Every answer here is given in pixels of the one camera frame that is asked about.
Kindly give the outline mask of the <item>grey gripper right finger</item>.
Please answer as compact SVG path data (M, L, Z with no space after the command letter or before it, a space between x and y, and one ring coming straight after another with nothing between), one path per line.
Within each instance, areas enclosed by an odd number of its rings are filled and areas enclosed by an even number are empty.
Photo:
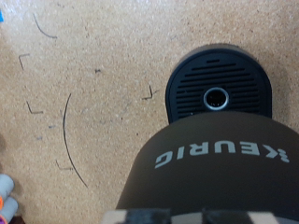
M271 212L208 210L203 212L203 224L281 224Z

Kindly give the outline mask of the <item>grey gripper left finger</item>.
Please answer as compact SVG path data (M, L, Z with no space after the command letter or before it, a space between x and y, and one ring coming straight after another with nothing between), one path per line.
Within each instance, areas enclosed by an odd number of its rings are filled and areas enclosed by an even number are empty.
M104 214L101 224L171 224L169 209L114 210Z

